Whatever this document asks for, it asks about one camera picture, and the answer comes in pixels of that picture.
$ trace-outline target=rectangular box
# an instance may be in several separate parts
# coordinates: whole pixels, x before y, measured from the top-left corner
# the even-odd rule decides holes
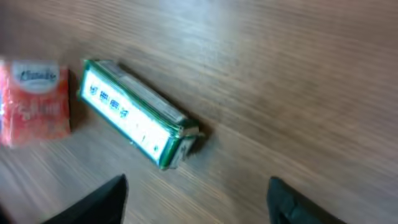
[[[79,96],[160,169],[177,168],[200,135],[195,120],[112,60],[85,60]]]

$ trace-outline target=brand logo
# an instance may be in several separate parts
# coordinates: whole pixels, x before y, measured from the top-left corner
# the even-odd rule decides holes
[[[59,67],[53,64],[15,62],[12,72],[16,83],[26,92],[34,94],[52,91],[60,78]]]

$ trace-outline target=wooden table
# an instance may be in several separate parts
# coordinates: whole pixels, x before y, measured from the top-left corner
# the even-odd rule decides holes
[[[0,150],[0,201],[38,223],[116,174],[125,223],[268,223],[277,175],[348,223],[398,223],[395,0],[3,0],[0,54],[120,60],[210,136],[158,171],[72,94],[73,134]]]

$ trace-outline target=box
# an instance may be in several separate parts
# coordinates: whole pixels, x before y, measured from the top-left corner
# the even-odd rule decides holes
[[[81,99],[160,169],[175,169],[201,135],[198,123],[112,60],[85,60]]]

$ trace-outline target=red packet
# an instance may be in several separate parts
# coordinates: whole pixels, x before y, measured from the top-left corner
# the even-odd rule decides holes
[[[68,69],[55,62],[0,63],[0,140],[7,146],[70,134]]]

